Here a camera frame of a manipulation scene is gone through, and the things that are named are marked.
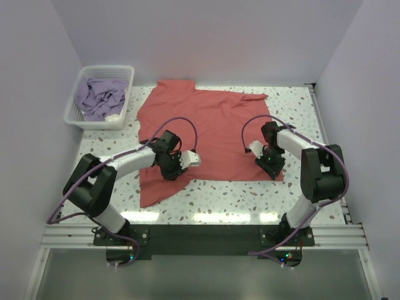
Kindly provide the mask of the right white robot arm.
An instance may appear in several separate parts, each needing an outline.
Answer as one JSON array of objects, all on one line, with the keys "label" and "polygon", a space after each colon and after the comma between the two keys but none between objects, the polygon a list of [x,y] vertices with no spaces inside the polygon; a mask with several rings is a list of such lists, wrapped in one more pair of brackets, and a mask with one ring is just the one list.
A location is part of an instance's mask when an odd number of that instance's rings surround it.
[{"label": "right white robot arm", "polygon": [[308,227],[317,212],[341,198],[349,185],[343,152],[337,144],[319,144],[276,122],[261,127],[263,145],[254,141],[249,145],[255,163],[275,180],[283,170],[285,153],[300,160],[300,187],[302,194],[279,223],[279,240],[291,246],[301,237],[300,229]]}]

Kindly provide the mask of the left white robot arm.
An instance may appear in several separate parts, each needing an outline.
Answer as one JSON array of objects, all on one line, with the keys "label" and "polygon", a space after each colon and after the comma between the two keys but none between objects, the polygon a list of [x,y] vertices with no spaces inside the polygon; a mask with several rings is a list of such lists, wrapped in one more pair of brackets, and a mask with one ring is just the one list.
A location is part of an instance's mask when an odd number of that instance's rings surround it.
[{"label": "left white robot arm", "polygon": [[194,151],[176,151],[181,139],[171,131],[147,140],[131,150],[113,156],[84,155],[62,192],[82,212],[108,230],[115,245],[125,244],[132,236],[130,223],[110,204],[117,180],[141,169],[158,166],[163,179],[173,181],[189,167],[201,162]]}]

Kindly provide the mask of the salmon red t-shirt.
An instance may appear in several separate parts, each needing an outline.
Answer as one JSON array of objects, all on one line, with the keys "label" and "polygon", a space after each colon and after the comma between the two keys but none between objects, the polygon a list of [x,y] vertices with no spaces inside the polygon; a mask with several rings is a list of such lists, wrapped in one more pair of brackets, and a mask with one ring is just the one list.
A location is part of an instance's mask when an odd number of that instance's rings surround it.
[{"label": "salmon red t-shirt", "polygon": [[263,181],[268,174],[244,152],[246,141],[262,139],[268,121],[266,94],[198,90],[193,81],[159,81],[137,112],[139,139],[150,138],[170,120],[166,129],[178,135],[182,148],[195,149],[201,165],[191,167],[175,181],[163,179],[158,167],[139,172],[140,207],[157,204],[183,190],[193,179],[212,181]]}]

